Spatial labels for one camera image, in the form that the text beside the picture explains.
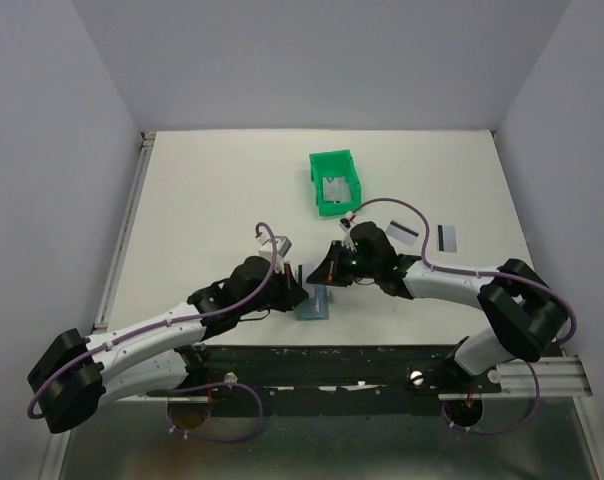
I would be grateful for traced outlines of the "silver magnetic stripe card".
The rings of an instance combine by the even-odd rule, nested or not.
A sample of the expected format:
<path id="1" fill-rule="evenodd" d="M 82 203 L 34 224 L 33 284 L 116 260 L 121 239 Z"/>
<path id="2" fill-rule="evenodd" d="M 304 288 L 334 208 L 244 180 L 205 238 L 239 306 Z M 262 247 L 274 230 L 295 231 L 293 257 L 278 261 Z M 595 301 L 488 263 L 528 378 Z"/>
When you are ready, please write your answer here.
<path id="1" fill-rule="evenodd" d="M 296 267 L 296 280 L 302 286 L 307 284 L 307 278 L 315 270 L 316 264 L 312 262 L 301 263 Z"/>

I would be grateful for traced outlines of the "green leather card holder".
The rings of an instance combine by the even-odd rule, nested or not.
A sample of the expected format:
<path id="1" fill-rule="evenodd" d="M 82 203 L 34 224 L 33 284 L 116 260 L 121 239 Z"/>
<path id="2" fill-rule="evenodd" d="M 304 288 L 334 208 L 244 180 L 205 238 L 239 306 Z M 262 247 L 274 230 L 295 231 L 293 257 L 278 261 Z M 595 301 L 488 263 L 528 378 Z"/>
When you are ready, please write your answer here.
<path id="1" fill-rule="evenodd" d="M 308 299 L 295 310 L 298 321 L 328 320 L 333 296 L 324 285 L 312 285 L 313 291 Z"/>

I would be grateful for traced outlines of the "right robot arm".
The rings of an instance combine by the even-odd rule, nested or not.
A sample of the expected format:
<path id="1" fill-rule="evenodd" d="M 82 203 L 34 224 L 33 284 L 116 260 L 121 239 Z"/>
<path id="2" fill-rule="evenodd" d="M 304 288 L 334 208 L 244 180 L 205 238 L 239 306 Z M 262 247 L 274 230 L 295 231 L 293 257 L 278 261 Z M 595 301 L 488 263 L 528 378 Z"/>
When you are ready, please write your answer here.
<path id="1" fill-rule="evenodd" d="M 429 266 L 416 255 L 396 252 L 373 222 L 350 228 L 331 242 L 326 257 L 308 274 L 309 284 L 348 287 L 373 281 L 385 294 L 432 299 L 478 309 L 489 327 L 461 340 L 442 367 L 442 379 L 462 392 L 487 369 L 513 359 L 536 362 L 568 320 L 567 308 L 523 261 L 510 259 L 496 275 L 460 274 L 454 267 Z"/>

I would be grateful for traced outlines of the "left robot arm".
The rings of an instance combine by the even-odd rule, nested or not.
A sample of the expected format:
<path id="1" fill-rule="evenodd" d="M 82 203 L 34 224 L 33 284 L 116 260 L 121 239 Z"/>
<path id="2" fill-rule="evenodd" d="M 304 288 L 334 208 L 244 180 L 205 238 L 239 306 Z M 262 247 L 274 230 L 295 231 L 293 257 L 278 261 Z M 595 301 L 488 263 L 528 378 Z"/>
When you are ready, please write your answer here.
<path id="1" fill-rule="evenodd" d="M 31 420 L 57 434 L 75 428 L 106 403 L 155 390 L 196 393 L 202 368 L 184 356 L 258 311 L 287 313 L 308 299 L 288 264 L 250 256 L 227 278 L 193 292 L 168 311 L 131 327 L 58 334 L 27 375 Z"/>

